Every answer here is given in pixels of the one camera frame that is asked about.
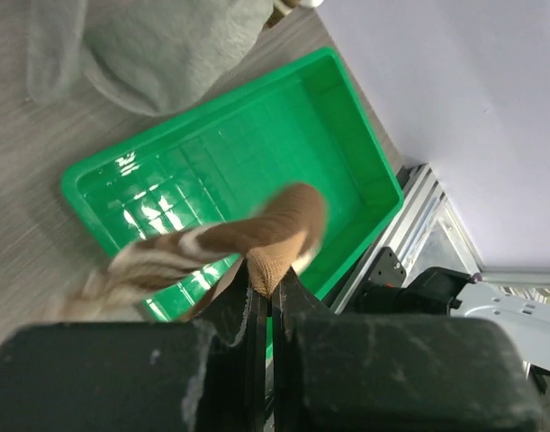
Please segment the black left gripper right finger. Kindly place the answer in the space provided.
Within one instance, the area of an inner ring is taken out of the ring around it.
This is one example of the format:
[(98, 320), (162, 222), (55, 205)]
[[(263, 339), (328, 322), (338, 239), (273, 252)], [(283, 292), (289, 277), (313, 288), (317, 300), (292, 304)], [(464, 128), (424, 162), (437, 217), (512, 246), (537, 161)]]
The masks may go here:
[(289, 270), (272, 294), (277, 431), (345, 431), (344, 373), (334, 314)]

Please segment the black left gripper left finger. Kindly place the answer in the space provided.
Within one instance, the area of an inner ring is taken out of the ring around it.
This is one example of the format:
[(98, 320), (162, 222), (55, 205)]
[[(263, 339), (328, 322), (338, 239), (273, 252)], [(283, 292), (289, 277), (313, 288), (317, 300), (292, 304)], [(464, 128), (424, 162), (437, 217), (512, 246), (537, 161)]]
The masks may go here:
[(230, 285), (203, 311), (216, 336), (209, 349), (199, 431), (261, 431), (266, 384), (267, 299), (250, 282), (241, 262)]

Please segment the brown cream striped sock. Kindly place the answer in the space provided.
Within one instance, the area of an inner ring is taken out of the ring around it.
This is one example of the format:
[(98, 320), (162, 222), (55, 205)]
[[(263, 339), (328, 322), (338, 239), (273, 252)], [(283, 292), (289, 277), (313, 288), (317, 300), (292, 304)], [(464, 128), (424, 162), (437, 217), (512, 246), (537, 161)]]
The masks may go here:
[(245, 219), (130, 243), (94, 270), (84, 286), (51, 301), (44, 316), (52, 321), (118, 320), (124, 309), (233, 255), (238, 256), (236, 263), (179, 319), (198, 315), (241, 266), (247, 267), (252, 288), (270, 296), (289, 270), (302, 273), (318, 255), (327, 219), (327, 201), (318, 189), (289, 184)]

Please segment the grey sock white stripes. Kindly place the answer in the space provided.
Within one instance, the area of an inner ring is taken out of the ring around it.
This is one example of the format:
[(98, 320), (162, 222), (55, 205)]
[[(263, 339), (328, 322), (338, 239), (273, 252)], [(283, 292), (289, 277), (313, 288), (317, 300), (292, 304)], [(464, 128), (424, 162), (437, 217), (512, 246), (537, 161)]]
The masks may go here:
[(38, 103), (85, 77), (151, 117), (197, 103), (255, 45), (271, 1), (32, 1), (27, 88)]

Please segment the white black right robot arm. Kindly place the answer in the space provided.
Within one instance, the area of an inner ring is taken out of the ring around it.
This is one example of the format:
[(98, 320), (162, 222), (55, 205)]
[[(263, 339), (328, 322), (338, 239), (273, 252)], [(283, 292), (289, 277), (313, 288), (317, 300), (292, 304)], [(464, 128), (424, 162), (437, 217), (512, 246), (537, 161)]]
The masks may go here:
[(363, 314), (429, 314), (489, 320), (515, 344), (540, 392), (550, 377), (550, 304), (521, 297), (466, 274), (432, 266), (408, 286), (406, 271), (391, 248), (382, 248), (351, 301)]

